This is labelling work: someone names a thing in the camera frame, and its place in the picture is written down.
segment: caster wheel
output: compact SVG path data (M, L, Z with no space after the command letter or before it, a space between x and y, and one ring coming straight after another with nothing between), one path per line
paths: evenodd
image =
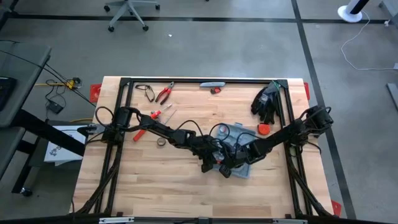
M21 194L24 197L30 197L30 196L32 196L33 192L31 190L29 190L29 189L23 188L22 191L21 191Z

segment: gray floor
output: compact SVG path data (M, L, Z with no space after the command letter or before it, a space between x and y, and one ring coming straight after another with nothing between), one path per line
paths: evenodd
M104 16L105 0L20 0L23 14ZM161 0L160 12L139 7L143 16L294 18L290 0ZM298 0L304 19L338 19L337 8L348 1ZM371 19L387 19L371 1L365 8ZM265 22L138 22L122 21L109 33L106 21L9 19L0 39L53 47L51 66L67 77L83 80L82 93L101 83L105 75L189 77L303 78L311 84L299 32L294 23ZM361 24L305 24L305 33L325 103L332 107L333 132L358 219L397 222L398 174L395 150L398 112L385 84L398 83L396 71L356 71L340 52L341 45L358 33ZM371 24L346 47L357 67L391 67L398 62L398 31ZM40 83L51 78L43 73ZM44 95L34 88L25 108L44 119ZM311 105L316 99L311 89ZM93 108L73 93L68 106L51 119L90 118ZM42 105L32 110L34 105ZM323 165L333 200L342 203L325 137L320 139ZM35 170L29 181L34 196L10 195L12 178L23 161L15 156L0 185L0 218L39 217L68 212L76 172ZM34 208L35 203L47 209Z

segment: red-handled pliers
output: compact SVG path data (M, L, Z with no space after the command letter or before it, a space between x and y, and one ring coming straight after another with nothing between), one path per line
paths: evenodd
M159 95L157 95L155 102L157 103L163 93L166 93L166 97L160 102L160 105L164 104L169 97L170 93L172 92L172 88L174 86L174 82L171 82L164 90L162 90Z

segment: red screwdriver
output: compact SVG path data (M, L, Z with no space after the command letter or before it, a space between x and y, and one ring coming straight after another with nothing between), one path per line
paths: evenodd
M171 106L172 106L172 104L169 104L164 109L155 111L154 113L152 113L150 115L150 118L156 119L162 113L162 111L168 109ZM134 136L133 140L138 141L145 132L146 132L146 130L143 130L143 129L139 130L139 132Z

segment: wooden table top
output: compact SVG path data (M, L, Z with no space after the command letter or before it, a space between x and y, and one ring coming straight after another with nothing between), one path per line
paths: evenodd
M104 77L97 107L114 109L120 78ZM288 79L288 83L294 115L298 118L308 108L303 80ZM157 95L168 83L150 85ZM173 106L162 113L160 121L165 121L177 110L167 123L171 128L192 119L203 133L208 133L220 122L239 122L245 128L257 131L258 115L251 114L250 105L262 87L260 84L226 84L220 93L212 95L209 88L199 88L198 83L175 83L164 104L172 103ZM282 102L286 123L289 124L283 93ZM144 91L137 89L133 90L131 106L144 114L164 107L159 103L149 103ZM99 110L98 115L103 123L111 121L106 110ZM131 125L136 124L134 117ZM183 128L197 130L192 123ZM271 134L280 129L279 118L275 117ZM160 147L156 144L159 137L150 132L134 142L135 134L125 135L113 213L123 212L124 216L134 217L284 218L288 213L294 216L282 144L274 147L264 160L252 165L249 179L233 176L225 179L218 171L201 173L201 161L190 151L174 148L169 143ZM317 143L317 140L311 139L311 142ZM105 150L106 144L101 142L93 142L86 147L73 196L76 210L83 206L99 184ZM333 213L318 149L307 144L302 157L308 186L324 208ZM300 206L305 212L302 193L297 188ZM106 206L108 190L109 184L102 209Z

